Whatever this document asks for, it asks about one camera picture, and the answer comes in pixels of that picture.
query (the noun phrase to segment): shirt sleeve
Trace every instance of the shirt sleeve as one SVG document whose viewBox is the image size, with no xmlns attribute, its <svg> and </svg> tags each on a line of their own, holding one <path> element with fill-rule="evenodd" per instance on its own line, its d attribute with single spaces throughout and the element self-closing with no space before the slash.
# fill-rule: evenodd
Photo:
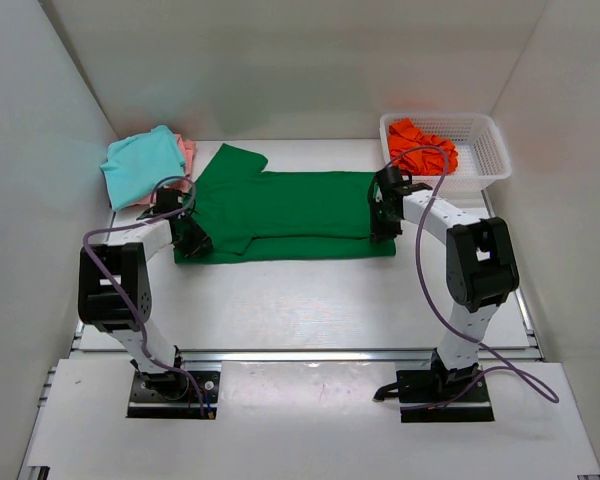
<svg viewBox="0 0 600 480">
<path fill-rule="evenodd" d="M 223 143 L 196 183 L 210 185 L 246 180 L 262 172 L 266 166 L 264 155 Z"/>
</svg>

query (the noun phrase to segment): white wall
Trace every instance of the white wall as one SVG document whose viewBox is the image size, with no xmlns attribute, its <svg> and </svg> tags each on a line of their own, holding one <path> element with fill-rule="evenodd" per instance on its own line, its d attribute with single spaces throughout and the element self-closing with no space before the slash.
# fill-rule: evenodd
<svg viewBox="0 0 600 480">
<path fill-rule="evenodd" d="M 494 117 L 514 170 L 490 194 L 600 460 L 600 0 L 550 2 Z"/>
<path fill-rule="evenodd" d="M 43 0 L 120 136 L 375 138 L 488 113 L 545 0 Z"/>
<path fill-rule="evenodd" d="M 33 0 L 0 0 L 0 480 L 15 478 L 76 321 L 81 234 L 113 131 Z"/>
</svg>

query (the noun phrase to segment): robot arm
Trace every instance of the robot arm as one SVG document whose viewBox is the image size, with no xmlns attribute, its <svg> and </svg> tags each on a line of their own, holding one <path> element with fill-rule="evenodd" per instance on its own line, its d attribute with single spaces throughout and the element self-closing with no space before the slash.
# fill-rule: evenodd
<svg viewBox="0 0 600 480">
<path fill-rule="evenodd" d="M 372 241 L 401 234 L 402 220 L 418 224 L 431 194 L 425 184 L 404 181 L 397 167 L 380 170 L 369 191 Z M 483 220 L 469 215 L 438 198 L 425 219 L 424 229 L 446 246 L 447 287 L 455 301 L 450 325 L 482 341 L 489 321 L 518 287 L 506 223 L 498 217 Z M 477 343 L 447 330 L 434 350 L 431 364 L 432 382 L 440 396 L 457 392 L 478 372 Z"/>
<path fill-rule="evenodd" d="M 156 194 L 156 204 L 141 218 L 149 219 L 181 207 L 182 192 L 161 188 Z M 167 393 L 181 389 L 182 376 L 156 363 L 180 368 L 182 359 L 177 347 L 165 339 L 160 326 L 151 318 L 147 262 L 168 245 L 174 245 L 184 256 L 202 256 L 212 248 L 209 236 L 189 214 L 147 222 L 144 227 L 129 229 L 105 244 L 92 246 L 138 310 L 146 331 L 146 345 L 143 346 L 141 329 L 131 311 L 84 248 L 80 252 L 78 293 L 78 313 L 82 322 L 118 340 L 133 357 L 132 363 L 146 385 Z M 143 350 L 150 352 L 151 358 L 147 358 Z"/>
</svg>

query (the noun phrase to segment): white plastic basket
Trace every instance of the white plastic basket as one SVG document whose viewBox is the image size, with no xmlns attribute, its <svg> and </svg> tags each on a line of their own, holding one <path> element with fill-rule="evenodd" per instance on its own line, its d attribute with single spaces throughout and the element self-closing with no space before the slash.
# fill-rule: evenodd
<svg viewBox="0 0 600 480">
<path fill-rule="evenodd" d="M 380 117 L 380 141 L 385 163 L 389 156 L 389 126 L 409 118 L 425 134 L 451 140 L 458 151 L 458 168 L 444 179 L 442 193 L 478 192 L 496 180 L 511 175 L 511 161 L 493 120 L 477 113 L 387 113 Z M 432 187 L 438 176 L 413 177 Z"/>
</svg>

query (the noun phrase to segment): white table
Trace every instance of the white table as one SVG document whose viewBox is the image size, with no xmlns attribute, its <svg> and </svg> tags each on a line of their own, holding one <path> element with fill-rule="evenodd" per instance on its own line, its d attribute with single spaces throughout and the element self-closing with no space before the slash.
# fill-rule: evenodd
<svg viewBox="0 0 600 480">
<path fill-rule="evenodd" d="M 264 154 L 268 170 L 376 171 L 383 165 L 378 140 L 227 142 Z M 222 142 L 198 142 L 197 178 Z M 487 216 L 480 193 L 451 198 Z M 141 208 L 116 215 L 132 222 Z M 443 334 L 422 295 L 415 271 L 416 227 L 404 224 L 393 258 L 250 262 L 176 266 L 170 249 L 149 262 L 152 316 L 181 349 L 431 349 Z M 423 265 L 442 311 L 452 300 L 445 283 L 445 249 L 423 237 Z M 498 348 L 529 346 L 515 296 L 494 316 L 485 340 Z M 120 350 L 94 327 L 85 327 L 80 349 Z"/>
<path fill-rule="evenodd" d="M 407 478 L 565 480 L 600 470 L 558 364 L 524 367 L 552 405 L 509 374 L 488 378 L 495 422 L 401 424 L 371 401 L 391 363 L 225 362 L 218 418 L 125 418 L 133 368 L 122 358 L 64 360 L 28 465 L 48 480 Z"/>
</svg>

